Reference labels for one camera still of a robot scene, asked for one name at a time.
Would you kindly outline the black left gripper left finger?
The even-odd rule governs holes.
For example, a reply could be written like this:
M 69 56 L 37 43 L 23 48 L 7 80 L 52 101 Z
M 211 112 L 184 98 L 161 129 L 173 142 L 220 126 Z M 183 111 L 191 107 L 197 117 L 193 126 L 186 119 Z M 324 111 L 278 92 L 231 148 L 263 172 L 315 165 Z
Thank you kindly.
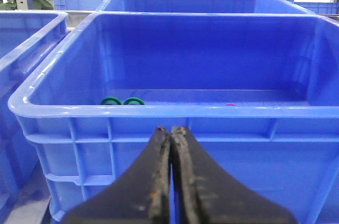
M 130 167 L 96 196 L 69 210 L 62 223 L 169 223 L 170 134 L 158 127 Z

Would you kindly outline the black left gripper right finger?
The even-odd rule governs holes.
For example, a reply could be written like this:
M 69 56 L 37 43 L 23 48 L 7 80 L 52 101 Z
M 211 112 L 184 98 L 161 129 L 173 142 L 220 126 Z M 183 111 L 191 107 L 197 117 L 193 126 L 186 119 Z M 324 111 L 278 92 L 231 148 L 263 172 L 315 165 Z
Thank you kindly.
M 225 171 L 187 127 L 171 131 L 177 223 L 298 223 Z

